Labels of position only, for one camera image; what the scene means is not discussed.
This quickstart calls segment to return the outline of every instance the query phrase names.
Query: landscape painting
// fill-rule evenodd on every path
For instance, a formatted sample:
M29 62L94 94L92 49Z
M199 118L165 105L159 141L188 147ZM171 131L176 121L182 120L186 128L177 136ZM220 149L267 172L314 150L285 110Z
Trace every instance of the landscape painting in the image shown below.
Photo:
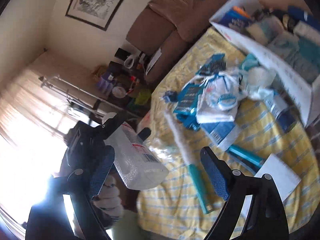
M71 0L66 16L104 31L123 0Z

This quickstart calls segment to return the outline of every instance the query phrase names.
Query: couch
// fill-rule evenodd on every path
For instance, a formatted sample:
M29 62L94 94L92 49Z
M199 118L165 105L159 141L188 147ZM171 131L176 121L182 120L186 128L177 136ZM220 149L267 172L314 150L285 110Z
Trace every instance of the couch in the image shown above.
M130 28L126 40L148 56L161 56L145 75L155 88L210 27L209 18L228 0L151 0Z

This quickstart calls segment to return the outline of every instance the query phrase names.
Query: white box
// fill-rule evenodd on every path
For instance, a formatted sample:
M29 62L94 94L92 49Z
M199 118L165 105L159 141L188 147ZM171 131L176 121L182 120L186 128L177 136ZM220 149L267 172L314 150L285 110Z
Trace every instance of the white box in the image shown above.
M300 117L308 126L320 114L320 76L309 85L290 65L266 47L240 33L217 24L233 6L243 7L252 15L257 9L275 8L287 10L288 5L297 6L310 13L304 0L229 0L210 19L210 23L233 45L244 53L252 53L266 68L276 70L285 89L300 111Z

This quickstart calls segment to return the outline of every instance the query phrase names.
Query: translucent white bottle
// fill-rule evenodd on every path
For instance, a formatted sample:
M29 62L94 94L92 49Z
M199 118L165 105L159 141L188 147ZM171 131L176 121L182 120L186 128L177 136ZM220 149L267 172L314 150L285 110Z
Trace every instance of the translucent white bottle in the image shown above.
M114 115L107 114L103 121ZM156 187L169 173L126 122L104 142L115 149L115 166L129 189L144 190Z

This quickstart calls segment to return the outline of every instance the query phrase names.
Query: curtain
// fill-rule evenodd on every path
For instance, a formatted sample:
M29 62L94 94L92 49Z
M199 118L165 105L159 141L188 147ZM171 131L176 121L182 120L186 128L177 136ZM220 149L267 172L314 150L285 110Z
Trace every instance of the curtain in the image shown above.
M0 212L19 224L59 171L63 135L77 122L65 98L40 88L38 77L27 69L0 94Z

